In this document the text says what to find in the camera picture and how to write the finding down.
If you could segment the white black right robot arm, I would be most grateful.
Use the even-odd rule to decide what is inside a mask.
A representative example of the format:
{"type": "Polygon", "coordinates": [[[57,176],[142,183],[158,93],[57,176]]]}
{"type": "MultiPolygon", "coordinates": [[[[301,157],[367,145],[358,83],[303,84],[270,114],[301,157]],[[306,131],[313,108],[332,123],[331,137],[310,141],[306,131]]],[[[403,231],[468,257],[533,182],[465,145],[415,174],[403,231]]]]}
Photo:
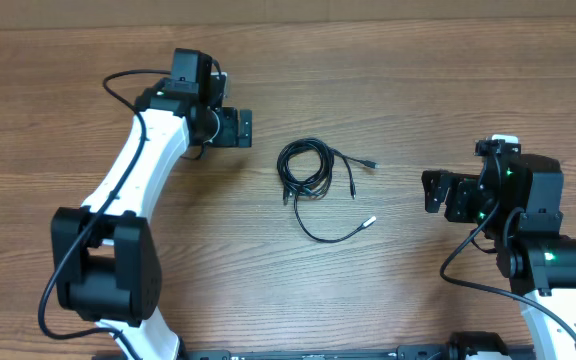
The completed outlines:
{"type": "Polygon", "coordinates": [[[564,176],[558,160],[542,155],[482,152],[480,174],[426,170],[425,209],[446,208],[450,222],[472,223],[463,243],[479,234],[510,284],[443,278],[454,285],[517,301],[539,359],[576,359],[576,239],[562,234],[564,176]]]}

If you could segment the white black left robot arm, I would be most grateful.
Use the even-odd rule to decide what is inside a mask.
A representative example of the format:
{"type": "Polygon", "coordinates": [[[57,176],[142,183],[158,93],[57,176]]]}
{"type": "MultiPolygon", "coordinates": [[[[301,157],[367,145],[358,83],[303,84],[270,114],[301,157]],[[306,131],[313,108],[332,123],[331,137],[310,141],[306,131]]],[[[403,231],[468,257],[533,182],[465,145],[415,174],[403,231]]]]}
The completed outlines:
{"type": "Polygon", "coordinates": [[[51,221],[54,272],[38,306],[48,337],[48,300],[92,328],[66,339],[107,333],[123,359],[184,359],[182,338],[159,309],[162,267],[150,229],[162,189],[191,147],[249,148],[252,113],[223,104],[228,75],[217,59],[178,48],[158,81],[128,101],[108,93],[133,115],[130,134],[111,169],[78,208],[59,208],[51,221]]]}

